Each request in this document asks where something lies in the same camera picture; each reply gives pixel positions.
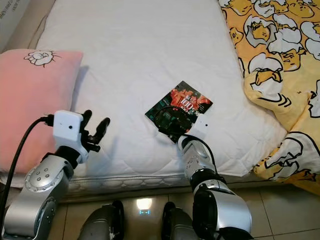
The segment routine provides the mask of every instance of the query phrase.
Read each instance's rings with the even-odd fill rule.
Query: white quilted mattress
[[[82,51],[72,110],[92,110],[91,133],[111,119],[71,191],[187,184],[178,147],[144,115],[181,81],[213,101],[203,140],[221,174],[246,175],[286,134],[245,97],[216,0],[56,0],[37,48]]]

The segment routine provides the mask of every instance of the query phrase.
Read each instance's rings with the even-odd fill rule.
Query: silver robot arm segment
[[[92,112],[84,114],[57,111],[53,120],[56,152],[47,153],[41,163],[28,172],[24,187],[4,218],[2,240],[47,239],[58,202],[67,193],[69,180],[78,164],[86,162],[110,123],[105,118],[95,135],[85,130]]]
[[[192,225],[196,234],[206,240],[215,240],[219,235],[221,240],[253,239],[249,234],[252,218],[246,202],[228,188],[200,141],[181,138],[185,176],[194,194]]]

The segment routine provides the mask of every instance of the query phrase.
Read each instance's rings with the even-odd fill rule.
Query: glowing light
[[[136,200],[136,206],[139,210],[148,210],[151,207],[152,198],[143,198]]]

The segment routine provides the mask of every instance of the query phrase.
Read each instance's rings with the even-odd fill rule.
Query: magazine
[[[207,97],[182,81],[145,115],[176,143],[182,134],[190,130],[198,115],[204,114],[212,104]]]

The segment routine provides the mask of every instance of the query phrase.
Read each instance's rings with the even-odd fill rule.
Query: floor tile
[[[194,195],[192,192],[169,194],[169,201],[173,202],[177,208],[182,208],[192,219],[192,208]]]
[[[254,240],[274,240],[274,237],[273,236],[263,236],[263,237],[255,238]]]
[[[254,238],[271,236],[271,228],[258,188],[240,188],[233,190],[242,197],[249,207],[252,216],[251,235]]]
[[[150,200],[140,199],[122,200],[125,214],[124,240],[161,240],[162,213],[168,195],[152,196]]]
[[[319,240],[320,229],[275,235],[274,240]]]
[[[320,197],[285,185],[260,189],[274,235],[320,229]]]
[[[64,240],[76,240],[79,237],[81,227],[90,216],[90,214],[99,209],[102,205],[110,202],[86,202],[70,203],[66,213],[64,228]]]
[[[67,208],[67,204],[58,205],[48,240],[63,240]]]

